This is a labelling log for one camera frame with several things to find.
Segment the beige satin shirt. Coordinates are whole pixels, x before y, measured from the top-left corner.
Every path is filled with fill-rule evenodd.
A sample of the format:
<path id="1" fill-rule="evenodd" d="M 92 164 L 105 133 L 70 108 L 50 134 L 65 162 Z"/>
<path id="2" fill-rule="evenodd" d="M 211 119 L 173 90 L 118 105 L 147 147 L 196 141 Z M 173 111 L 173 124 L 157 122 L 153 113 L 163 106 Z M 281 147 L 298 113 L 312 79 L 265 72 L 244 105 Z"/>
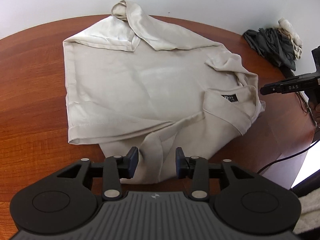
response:
<path id="1" fill-rule="evenodd" d="M 68 141 L 107 157 L 136 146 L 131 184 L 176 175 L 175 151 L 211 158 L 265 110 L 238 54 L 121 1 L 63 42 Z"/>

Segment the white cloth bundle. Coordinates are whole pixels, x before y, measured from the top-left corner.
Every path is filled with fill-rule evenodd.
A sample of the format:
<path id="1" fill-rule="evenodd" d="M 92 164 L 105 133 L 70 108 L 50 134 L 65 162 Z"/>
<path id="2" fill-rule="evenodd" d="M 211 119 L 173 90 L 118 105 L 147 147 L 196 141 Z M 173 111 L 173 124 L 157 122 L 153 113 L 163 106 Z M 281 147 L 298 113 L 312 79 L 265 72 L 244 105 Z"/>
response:
<path id="1" fill-rule="evenodd" d="M 295 59 L 300 59 L 302 55 L 303 41 L 297 32 L 294 30 L 292 24 L 285 18 L 278 20 L 279 31 L 286 35 L 292 43 Z"/>

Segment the dark grey garment pile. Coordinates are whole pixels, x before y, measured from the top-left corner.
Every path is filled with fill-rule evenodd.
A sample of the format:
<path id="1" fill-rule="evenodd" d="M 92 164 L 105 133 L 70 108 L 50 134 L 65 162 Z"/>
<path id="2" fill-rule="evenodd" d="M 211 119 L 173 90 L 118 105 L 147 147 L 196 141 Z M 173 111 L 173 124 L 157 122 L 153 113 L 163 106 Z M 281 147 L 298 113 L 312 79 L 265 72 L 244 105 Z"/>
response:
<path id="1" fill-rule="evenodd" d="M 277 68 L 296 71 L 295 51 L 289 37 L 276 28 L 247 30 L 242 35 L 258 55 L 267 59 Z"/>

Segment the white fluffy fabric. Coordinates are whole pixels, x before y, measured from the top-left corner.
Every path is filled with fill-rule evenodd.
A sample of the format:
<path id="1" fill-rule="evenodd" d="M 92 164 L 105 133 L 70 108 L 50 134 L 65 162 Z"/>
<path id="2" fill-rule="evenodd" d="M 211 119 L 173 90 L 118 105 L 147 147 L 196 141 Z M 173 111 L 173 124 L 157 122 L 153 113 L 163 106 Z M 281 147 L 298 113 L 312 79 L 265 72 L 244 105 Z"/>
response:
<path id="1" fill-rule="evenodd" d="M 296 234 L 319 228 L 319 189 L 299 198 L 302 210 L 294 229 Z"/>

